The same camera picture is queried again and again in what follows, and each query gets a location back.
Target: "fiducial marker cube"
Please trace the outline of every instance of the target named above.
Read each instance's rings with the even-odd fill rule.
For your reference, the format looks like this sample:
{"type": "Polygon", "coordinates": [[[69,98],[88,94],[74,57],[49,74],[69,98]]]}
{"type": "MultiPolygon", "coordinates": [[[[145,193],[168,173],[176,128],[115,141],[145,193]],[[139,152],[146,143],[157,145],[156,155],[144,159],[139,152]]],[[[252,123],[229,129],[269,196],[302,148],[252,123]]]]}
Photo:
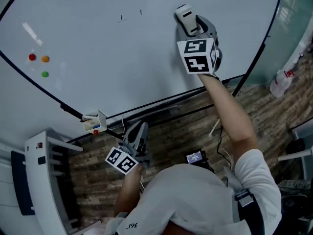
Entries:
{"type": "Polygon", "coordinates": [[[213,38],[177,42],[188,74],[212,74],[219,55],[213,38]]]}

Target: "wooden floor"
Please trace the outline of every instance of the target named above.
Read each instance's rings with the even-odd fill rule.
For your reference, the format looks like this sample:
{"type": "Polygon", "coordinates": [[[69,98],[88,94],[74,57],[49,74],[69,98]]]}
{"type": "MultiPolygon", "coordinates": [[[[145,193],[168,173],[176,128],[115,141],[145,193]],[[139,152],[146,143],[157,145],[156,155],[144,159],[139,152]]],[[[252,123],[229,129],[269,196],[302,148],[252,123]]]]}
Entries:
{"type": "MultiPolygon", "coordinates": [[[[290,129],[313,117],[313,80],[311,54],[306,54],[298,63],[294,81],[280,99],[271,95],[268,87],[242,87],[236,100],[249,114],[257,133],[259,148],[263,152],[275,180],[297,179],[301,177],[298,160],[278,162],[276,158],[285,152],[287,144],[293,139],[290,129]]],[[[149,122],[166,119],[185,113],[210,103],[207,93],[202,93],[184,101],[165,112],[148,119],[149,122]]],[[[215,108],[209,108],[192,115],[149,129],[147,147],[154,162],[146,170],[143,182],[148,183],[161,170],[183,163],[183,153],[201,148],[206,151],[209,163],[220,178],[224,177],[223,166],[227,162],[216,153],[220,125],[209,137],[217,121],[215,108]]],[[[112,218],[113,207],[123,176],[107,163],[105,157],[118,140],[107,134],[93,136],[84,141],[84,152],[69,159],[68,183],[73,184],[81,224],[87,225],[101,219],[104,226],[112,218]]],[[[225,132],[222,148],[231,152],[225,132]]]]}

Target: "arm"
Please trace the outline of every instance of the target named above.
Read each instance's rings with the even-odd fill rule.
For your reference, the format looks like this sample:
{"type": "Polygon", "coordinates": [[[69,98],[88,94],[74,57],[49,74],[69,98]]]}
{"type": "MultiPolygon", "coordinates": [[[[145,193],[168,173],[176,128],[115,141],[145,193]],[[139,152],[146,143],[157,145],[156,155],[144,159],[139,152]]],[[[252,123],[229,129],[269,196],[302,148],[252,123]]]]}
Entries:
{"type": "Polygon", "coordinates": [[[245,152],[258,148],[251,121],[220,81],[202,74],[199,78],[213,100],[217,114],[232,143],[234,161],[237,162],[245,152]]]}
{"type": "Polygon", "coordinates": [[[120,212],[127,212],[128,214],[137,206],[140,195],[140,177],[142,166],[137,165],[130,173],[125,175],[122,188],[117,196],[114,217],[120,212]]]}

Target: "small device screen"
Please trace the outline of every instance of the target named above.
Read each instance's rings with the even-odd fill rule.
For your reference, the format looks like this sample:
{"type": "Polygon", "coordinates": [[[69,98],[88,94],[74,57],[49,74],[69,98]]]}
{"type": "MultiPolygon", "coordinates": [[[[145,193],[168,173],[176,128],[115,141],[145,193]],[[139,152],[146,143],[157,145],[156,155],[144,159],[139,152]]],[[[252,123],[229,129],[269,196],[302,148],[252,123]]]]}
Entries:
{"type": "Polygon", "coordinates": [[[186,156],[189,164],[202,160],[201,151],[195,152],[193,154],[189,154],[186,156]]]}

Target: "person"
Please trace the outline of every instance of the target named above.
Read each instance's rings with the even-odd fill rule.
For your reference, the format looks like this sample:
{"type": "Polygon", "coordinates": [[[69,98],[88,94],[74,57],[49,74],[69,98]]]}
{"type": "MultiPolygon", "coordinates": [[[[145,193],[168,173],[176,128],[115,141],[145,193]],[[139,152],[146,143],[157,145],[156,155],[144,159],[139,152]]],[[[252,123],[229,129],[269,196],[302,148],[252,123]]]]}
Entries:
{"type": "MultiPolygon", "coordinates": [[[[235,163],[233,177],[254,195],[264,234],[274,233],[281,219],[281,194],[258,150],[251,121],[216,78],[199,75],[227,132],[235,163]]],[[[227,187],[210,170],[178,164],[158,173],[139,196],[141,166],[124,178],[105,235],[248,235],[238,217],[236,187],[227,187]]]]}

